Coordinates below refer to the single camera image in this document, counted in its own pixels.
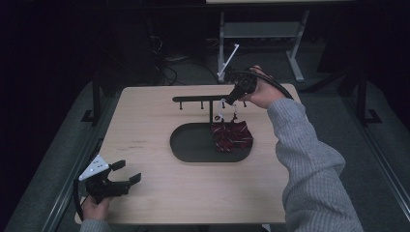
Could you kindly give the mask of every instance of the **table leg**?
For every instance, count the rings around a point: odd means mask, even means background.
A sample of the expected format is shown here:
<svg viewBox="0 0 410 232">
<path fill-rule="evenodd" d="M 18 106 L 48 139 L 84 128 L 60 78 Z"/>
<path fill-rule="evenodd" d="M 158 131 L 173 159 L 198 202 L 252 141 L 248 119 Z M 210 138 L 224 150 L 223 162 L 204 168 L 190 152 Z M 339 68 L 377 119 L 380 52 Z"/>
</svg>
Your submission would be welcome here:
<svg viewBox="0 0 410 232">
<path fill-rule="evenodd" d="M 223 77 L 225 75 L 225 72 L 221 72 L 223 69 L 223 63 L 224 63 L 224 58 L 223 58 L 223 37 L 224 37 L 224 12 L 220 13 L 220 53 L 218 54 L 218 73 L 220 73 L 219 77 L 219 82 L 223 82 Z"/>
<path fill-rule="evenodd" d="M 298 62 L 296 61 L 296 53 L 298 52 L 299 45 L 302 40 L 302 36 L 304 35 L 304 32 L 305 32 L 305 27 L 308 21 L 308 14 L 309 14 L 309 10 L 304 12 L 302 20 L 299 24 L 299 28 L 296 34 L 295 44 L 293 45 L 293 48 L 291 50 L 286 51 L 287 59 L 289 60 L 290 67 L 292 68 L 296 81 L 298 82 L 303 82 L 304 77 L 302 76 L 301 69 L 299 69 Z"/>
</svg>

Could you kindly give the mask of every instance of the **wire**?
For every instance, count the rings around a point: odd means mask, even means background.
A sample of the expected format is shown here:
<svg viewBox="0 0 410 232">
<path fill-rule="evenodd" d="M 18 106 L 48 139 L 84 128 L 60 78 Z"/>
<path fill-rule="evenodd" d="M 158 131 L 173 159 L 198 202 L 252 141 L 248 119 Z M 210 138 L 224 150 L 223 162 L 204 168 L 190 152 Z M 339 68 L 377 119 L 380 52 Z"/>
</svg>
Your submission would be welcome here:
<svg viewBox="0 0 410 232">
<path fill-rule="evenodd" d="M 218 77 L 214 74 L 214 72 L 209 69 L 207 66 L 197 63 L 197 62 L 187 62 L 187 63 L 175 63 L 175 64 L 170 64 L 170 66 L 176 66 L 176 65 L 197 65 L 200 66 L 204 69 L 206 69 L 207 71 L 209 71 L 209 73 L 211 73 L 211 75 L 213 76 L 213 78 L 215 79 L 215 81 L 217 82 L 217 84 L 220 84 Z"/>
</svg>

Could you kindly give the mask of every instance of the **black stand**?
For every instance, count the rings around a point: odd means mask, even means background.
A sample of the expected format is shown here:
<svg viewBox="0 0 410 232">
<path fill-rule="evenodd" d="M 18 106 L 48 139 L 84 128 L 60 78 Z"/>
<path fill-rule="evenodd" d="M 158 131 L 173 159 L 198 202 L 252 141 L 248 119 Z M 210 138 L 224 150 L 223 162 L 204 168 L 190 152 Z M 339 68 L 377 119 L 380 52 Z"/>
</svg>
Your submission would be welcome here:
<svg viewBox="0 0 410 232">
<path fill-rule="evenodd" d="M 226 99 L 227 95 L 218 96 L 188 96 L 175 97 L 172 100 L 180 104 L 182 102 L 209 102 L 209 123 L 187 123 L 181 125 L 171 134 L 170 145 L 174 156 L 184 162 L 237 162 L 245 159 L 250 153 L 250 147 L 243 150 L 234 149 L 232 153 L 218 152 L 216 143 L 212 138 L 211 124 L 213 122 L 213 101 Z"/>
<path fill-rule="evenodd" d="M 94 127 L 100 120 L 101 111 L 100 84 L 96 73 L 93 77 L 93 110 L 86 110 L 81 122 L 92 122 Z"/>
<path fill-rule="evenodd" d="M 341 72 L 332 74 L 331 76 L 325 78 L 324 80 L 304 89 L 300 90 L 300 93 L 314 93 L 325 85 L 335 81 L 339 78 L 343 78 L 340 86 L 338 86 L 337 91 L 342 97 L 350 97 L 353 90 L 358 86 L 358 97 L 356 105 L 356 115 L 364 127 L 368 124 L 382 123 L 380 117 L 377 115 L 374 109 L 369 109 L 368 112 L 371 118 L 366 117 L 366 86 L 367 77 L 363 70 L 356 70 L 352 67 L 348 67 Z"/>
</svg>

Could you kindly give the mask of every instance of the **black mat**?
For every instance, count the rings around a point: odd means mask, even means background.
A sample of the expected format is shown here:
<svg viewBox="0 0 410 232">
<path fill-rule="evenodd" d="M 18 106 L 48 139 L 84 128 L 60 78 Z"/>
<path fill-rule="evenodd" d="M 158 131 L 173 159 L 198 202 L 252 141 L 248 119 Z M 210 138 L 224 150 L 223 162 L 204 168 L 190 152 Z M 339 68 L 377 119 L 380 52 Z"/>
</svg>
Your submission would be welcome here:
<svg viewBox="0 0 410 232">
<path fill-rule="evenodd" d="M 178 127 L 170 144 L 176 158 L 185 162 L 237 162 L 245 159 L 250 147 L 235 148 L 232 153 L 218 152 L 209 123 L 189 123 Z"/>
</svg>

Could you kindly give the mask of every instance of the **black cable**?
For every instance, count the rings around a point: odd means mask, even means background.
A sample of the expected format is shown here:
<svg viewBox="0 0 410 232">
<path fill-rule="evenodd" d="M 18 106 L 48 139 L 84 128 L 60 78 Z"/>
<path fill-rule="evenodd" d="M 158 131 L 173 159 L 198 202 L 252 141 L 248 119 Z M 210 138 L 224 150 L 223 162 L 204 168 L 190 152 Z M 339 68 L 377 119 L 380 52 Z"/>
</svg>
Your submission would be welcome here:
<svg viewBox="0 0 410 232">
<path fill-rule="evenodd" d="M 174 69 L 171 69 L 171 68 L 169 68 L 168 66 L 164 66 L 164 68 L 171 70 L 171 71 L 174 73 L 174 75 L 175 75 L 175 77 L 172 79 L 172 82 L 170 82 L 170 83 L 168 84 L 168 86 L 171 86 L 171 85 L 173 85 L 173 84 L 177 81 L 178 74 L 177 74 L 177 72 L 176 72 Z M 167 76 L 167 75 L 165 74 L 165 72 L 163 71 L 163 69 L 162 69 L 162 74 L 163 74 L 163 76 L 165 77 L 166 80 L 169 79 L 168 76 Z"/>
<path fill-rule="evenodd" d="M 187 62 L 187 63 L 177 63 L 177 64 L 171 64 L 171 66 L 175 66 L 175 65 L 197 65 L 200 66 L 202 68 L 205 68 L 207 71 L 209 71 L 209 73 L 211 73 L 211 75 L 213 76 L 213 78 L 215 79 L 215 81 L 217 82 L 217 84 L 220 84 L 218 76 L 214 74 L 214 72 L 209 69 L 207 66 L 200 64 L 200 63 L 196 63 L 196 62 Z"/>
</svg>

